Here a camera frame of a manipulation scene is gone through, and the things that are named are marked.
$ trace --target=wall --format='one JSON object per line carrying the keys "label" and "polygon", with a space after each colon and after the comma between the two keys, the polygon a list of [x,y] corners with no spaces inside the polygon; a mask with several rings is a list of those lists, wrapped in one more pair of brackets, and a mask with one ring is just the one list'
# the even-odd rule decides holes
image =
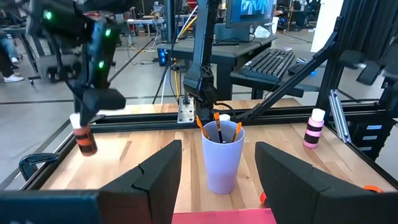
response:
{"label": "wall", "polygon": [[317,22],[317,28],[312,42],[311,52],[318,52],[329,39],[340,15],[344,0],[321,0],[321,9]]}

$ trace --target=white label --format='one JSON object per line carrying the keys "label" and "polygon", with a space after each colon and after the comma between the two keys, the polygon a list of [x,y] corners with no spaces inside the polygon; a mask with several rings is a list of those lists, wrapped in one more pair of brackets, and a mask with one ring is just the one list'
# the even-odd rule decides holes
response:
{"label": "white label", "polygon": [[370,151],[372,150],[372,147],[359,147],[358,149],[361,151]]}
{"label": "white label", "polygon": [[379,130],[383,127],[383,125],[371,125],[368,126],[367,130]]}
{"label": "white label", "polygon": [[377,136],[365,136],[365,137],[363,137],[363,139],[362,140],[376,140],[377,139]]}

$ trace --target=green led light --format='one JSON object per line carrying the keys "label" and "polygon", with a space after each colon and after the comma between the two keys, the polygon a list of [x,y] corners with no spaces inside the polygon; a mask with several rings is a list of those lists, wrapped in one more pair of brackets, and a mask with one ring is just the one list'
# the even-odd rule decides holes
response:
{"label": "green led light", "polygon": [[44,17],[48,20],[51,20],[52,13],[50,11],[44,11]]}
{"label": "green led light", "polygon": [[104,61],[100,61],[99,64],[98,64],[98,67],[99,68],[103,68],[104,67]]}
{"label": "green led light", "polygon": [[106,29],[105,36],[109,37],[111,35],[111,29]]}

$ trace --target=pink mat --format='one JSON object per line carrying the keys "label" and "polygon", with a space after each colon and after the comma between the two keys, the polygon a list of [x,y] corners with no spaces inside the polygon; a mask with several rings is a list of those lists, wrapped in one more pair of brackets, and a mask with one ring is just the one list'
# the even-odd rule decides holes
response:
{"label": "pink mat", "polygon": [[271,209],[233,210],[222,212],[176,213],[173,224],[276,224]]}

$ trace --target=purple plastic cup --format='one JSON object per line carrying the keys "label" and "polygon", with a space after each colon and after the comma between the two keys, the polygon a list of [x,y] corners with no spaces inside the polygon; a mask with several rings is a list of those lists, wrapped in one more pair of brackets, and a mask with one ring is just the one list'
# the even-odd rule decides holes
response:
{"label": "purple plastic cup", "polygon": [[224,144],[220,144],[215,121],[204,126],[210,140],[203,133],[201,135],[207,186],[216,194],[229,194],[235,188],[244,140],[242,128],[235,142],[231,142],[237,126],[232,121],[221,121],[221,133],[226,142]]}

